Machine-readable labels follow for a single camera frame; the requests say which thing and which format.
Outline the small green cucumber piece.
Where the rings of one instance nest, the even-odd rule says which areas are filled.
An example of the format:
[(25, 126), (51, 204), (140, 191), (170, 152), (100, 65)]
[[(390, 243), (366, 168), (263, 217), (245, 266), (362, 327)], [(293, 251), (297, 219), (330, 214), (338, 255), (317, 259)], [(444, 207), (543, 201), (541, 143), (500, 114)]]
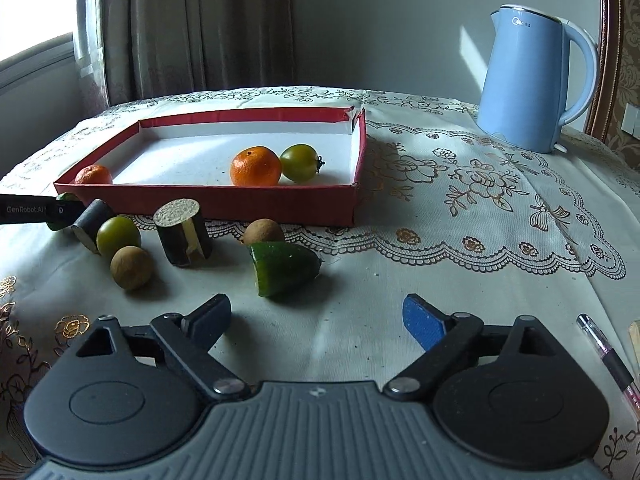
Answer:
[(56, 200), (58, 202), (73, 202), (74, 204), (73, 206), (56, 206), (55, 219), (47, 223), (51, 231), (59, 231), (71, 226), (86, 209), (84, 203), (71, 192), (58, 194)]

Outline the brown longan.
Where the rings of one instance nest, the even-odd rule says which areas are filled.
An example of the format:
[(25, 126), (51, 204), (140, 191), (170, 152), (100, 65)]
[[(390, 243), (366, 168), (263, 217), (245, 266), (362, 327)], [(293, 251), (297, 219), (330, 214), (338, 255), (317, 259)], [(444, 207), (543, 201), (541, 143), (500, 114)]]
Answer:
[(271, 219), (258, 219), (250, 222), (242, 236), (244, 245), (284, 241), (285, 236), (280, 224)]
[(113, 256), (110, 270), (120, 288), (133, 290), (149, 281), (154, 263), (149, 253), (141, 247), (125, 246)]

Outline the green tomato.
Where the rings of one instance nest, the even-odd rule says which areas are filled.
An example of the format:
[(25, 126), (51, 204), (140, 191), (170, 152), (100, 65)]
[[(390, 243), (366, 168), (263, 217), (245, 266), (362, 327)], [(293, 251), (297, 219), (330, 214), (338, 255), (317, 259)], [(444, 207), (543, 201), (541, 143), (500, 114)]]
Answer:
[(324, 165), (324, 160), (308, 144), (294, 144), (280, 155), (282, 174), (294, 183), (311, 181)]
[(137, 226), (125, 216), (108, 219), (96, 233), (96, 248), (99, 254), (108, 260), (111, 260), (120, 248), (140, 245), (141, 235)]

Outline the small orange mandarin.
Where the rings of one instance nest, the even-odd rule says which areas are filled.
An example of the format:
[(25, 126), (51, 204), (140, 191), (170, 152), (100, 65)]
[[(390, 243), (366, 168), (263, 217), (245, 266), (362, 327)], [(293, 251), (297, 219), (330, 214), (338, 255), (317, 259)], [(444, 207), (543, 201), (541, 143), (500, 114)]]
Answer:
[(111, 171), (99, 164), (85, 166), (74, 177), (75, 184), (112, 184)]

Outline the white embroidered lace tablecloth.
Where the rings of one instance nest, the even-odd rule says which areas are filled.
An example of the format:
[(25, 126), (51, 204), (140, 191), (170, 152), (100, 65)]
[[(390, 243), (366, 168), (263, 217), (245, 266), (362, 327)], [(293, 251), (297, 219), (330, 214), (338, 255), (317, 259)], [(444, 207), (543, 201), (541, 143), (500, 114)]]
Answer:
[(223, 292), (234, 317), (214, 356), (248, 382), (386, 382), (420, 353), (400, 314), (414, 292), (489, 324), (540, 318), (608, 398), (599, 466), (616, 479), (637, 478), (638, 422), (575, 321), (590, 315), (636, 365), (628, 328), (639, 316), (639, 177), (589, 136), (564, 132), (564, 152), (541, 155), (484, 136), (471, 107), (455, 100), (318, 87), (198, 92), (87, 119), (14, 167), (1, 187), (49, 194), (65, 170), (142, 118), (267, 106), (367, 113), (356, 224), (286, 229), (322, 261), (320, 276), (288, 300), (257, 296), (239, 223), (209, 223), (213, 257), (178, 269), (151, 220), (140, 218), (156, 275), (137, 294), (123, 292), (70, 231), (2, 228), (2, 477), (21, 478), (38, 457), (22, 424), (26, 396), (103, 313), (144, 324)]

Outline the large green cucumber piece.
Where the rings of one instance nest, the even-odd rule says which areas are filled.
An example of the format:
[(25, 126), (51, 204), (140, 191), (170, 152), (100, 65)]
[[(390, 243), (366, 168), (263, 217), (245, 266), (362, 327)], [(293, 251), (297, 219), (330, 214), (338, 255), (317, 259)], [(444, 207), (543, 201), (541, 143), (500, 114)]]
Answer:
[(255, 271), (257, 293), (269, 298), (314, 280), (321, 260), (310, 249), (288, 242), (257, 242), (247, 246)]

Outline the pen with black grip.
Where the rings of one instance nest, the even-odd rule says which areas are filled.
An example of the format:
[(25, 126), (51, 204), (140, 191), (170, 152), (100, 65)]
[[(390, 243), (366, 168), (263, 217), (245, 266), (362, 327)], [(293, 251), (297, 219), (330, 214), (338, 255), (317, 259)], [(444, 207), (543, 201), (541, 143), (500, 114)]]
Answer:
[(578, 315), (576, 324), (596, 349), (600, 360), (616, 382), (634, 416), (639, 417), (639, 388), (631, 371), (628, 370), (612, 344), (608, 342), (608, 338), (588, 314)]

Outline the large orange mandarin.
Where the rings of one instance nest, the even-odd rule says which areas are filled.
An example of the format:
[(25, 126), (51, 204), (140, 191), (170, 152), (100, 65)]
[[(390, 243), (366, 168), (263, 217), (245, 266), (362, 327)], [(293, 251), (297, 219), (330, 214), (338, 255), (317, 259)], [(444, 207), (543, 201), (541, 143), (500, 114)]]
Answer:
[(275, 186), (282, 174), (280, 158), (270, 148), (252, 146), (232, 159), (230, 178), (236, 186)]

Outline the wooden stick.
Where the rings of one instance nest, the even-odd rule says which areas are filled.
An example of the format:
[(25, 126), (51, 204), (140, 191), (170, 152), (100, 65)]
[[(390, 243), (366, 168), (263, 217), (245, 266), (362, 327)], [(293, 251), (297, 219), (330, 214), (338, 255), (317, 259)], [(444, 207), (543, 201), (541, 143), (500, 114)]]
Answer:
[(632, 322), (628, 327), (628, 335), (631, 347), (634, 349), (634, 357), (640, 366), (640, 321)]

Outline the green tomato in tray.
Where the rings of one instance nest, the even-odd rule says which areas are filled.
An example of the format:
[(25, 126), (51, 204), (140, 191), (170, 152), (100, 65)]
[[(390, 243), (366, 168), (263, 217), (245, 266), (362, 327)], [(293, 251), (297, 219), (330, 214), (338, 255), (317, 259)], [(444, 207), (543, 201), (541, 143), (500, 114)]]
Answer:
[(324, 165), (324, 160), (308, 144), (294, 144), (280, 155), (282, 174), (294, 183), (311, 181)]

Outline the brown patterned curtain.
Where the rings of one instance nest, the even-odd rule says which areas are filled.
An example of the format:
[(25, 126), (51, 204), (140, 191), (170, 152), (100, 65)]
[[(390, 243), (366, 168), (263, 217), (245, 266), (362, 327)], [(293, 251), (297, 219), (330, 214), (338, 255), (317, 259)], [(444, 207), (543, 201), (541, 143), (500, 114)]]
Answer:
[(292, 84), (291, 0), (76, 0), (90, 114), (200, 90)]

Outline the light blue electric kettle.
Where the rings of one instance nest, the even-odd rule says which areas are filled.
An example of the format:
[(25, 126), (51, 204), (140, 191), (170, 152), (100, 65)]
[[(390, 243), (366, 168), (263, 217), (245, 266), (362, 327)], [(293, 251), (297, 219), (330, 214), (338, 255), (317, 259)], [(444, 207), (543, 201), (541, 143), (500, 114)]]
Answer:
[[(495, 29), (477, 125), (523, 150), (550, 153), (561, 128), (582, 114), (596, 88), (598, 56), (591, 36), (574, 23), (527, 6), (503, 4)], [(582, 92), (567, 104), (570, 44), (586, 64)]]

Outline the white wall switch panel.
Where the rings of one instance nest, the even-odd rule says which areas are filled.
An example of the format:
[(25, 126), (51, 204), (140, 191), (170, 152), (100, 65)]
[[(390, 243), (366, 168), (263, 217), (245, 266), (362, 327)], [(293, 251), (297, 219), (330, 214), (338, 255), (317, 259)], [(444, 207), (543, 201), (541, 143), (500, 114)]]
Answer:
[(636, 139), (640, 139), (640, 107), (631, 103), (626, 104), (624, 117), (620, 123), (620, 130)]

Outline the wooden headboard frame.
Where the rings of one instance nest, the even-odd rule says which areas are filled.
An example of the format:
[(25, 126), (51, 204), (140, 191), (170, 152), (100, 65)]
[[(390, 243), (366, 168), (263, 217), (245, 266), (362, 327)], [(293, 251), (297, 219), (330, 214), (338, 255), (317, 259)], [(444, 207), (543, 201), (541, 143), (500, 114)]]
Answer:
[(623, 130), (628, 104), (639, 104), (639, 0), (600, 0), (599, 70), (585, 133), (602, 141), (633, 170), (639, 140)]

